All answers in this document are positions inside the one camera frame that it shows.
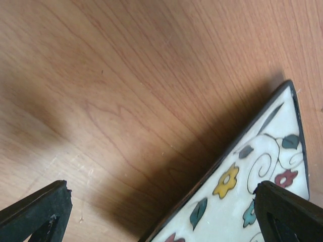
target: wooden table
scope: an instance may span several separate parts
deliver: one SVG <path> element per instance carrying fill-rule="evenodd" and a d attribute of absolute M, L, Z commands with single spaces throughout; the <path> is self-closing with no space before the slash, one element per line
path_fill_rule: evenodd
<path fill-rule="evenodd" d="M 0 208 L 65 179 L 65 241 L 137 241 L 284 77 L 323 206 L 323 1 L 0 5 Z"/>

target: teal flower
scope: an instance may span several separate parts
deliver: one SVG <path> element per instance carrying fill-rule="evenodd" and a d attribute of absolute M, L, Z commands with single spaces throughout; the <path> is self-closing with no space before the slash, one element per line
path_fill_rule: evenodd
<path fill-rule="evenodd" d="M 250 203 L 249 208 L 244 212 L 242 218 L 244 219 L 243 227 L 252 225 L 256 221 L 256 214 L 254 213 L 254 200 Z"/>

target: red flower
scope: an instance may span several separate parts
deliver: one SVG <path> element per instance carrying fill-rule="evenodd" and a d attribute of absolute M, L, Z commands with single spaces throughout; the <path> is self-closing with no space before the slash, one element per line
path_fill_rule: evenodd
<path fill-rule="evenodd" d="M 298 171 L 291 172 L 291 170 L 285 170 L 284 173 L 275 177 L 275 184 L 282 188 L 289 187 L 291 184 L 293 184 L 293 179 L 297 176 L 297 174 Z"/>
<path fill-rule="evenodd" d="M 165 242 L 185 242 L 185 239 L 179 238 L 178 240 L 175 239 L 176 233 L 173 233 L 171 236 L 168 237 L 168 239 L 165 240 Z"/>

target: wood grain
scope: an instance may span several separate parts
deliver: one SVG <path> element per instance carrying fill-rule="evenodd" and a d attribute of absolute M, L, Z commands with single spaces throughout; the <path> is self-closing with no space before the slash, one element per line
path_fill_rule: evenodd
<path fill-rule="evenodd" d="M 1 1 L 0 208 L 56 179 L 65 241 L 137 241 L 292 79 L 323 206 L 323 2 Z"/>

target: gray leaf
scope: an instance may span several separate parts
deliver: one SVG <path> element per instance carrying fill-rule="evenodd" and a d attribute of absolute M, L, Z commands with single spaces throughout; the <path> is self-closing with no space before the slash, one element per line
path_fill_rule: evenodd
<path fill-rule="evenodd" d="M 246 158 L 252 151 L 253 148 L 250 145 L 247 145 L 239 152 L 239 159 Z"/>
<path fill-rule="evenodd" d="M 281 105 L 279 105 L 278 107 L 275 108 L 274 111 L 271 112 L 271 114 L 269 114 L 268 118 L 263 122 L 263 125 L 261 126 L 258 134 L 260 134 L 264 128 L 267 127 L 267 125 L 273 120 L 273 118 L 275 117 L 275 115 L 277 114 L 277 112 L 279 111 L 279 109 L 283 106 L 284 103 L 282 103 Z"/>
<path fill-rule="evenodd" d="M 289 135 L 283 138 L 282 147 L 285 149 L 297 149 L 299 137 L 297 135 Z"/>

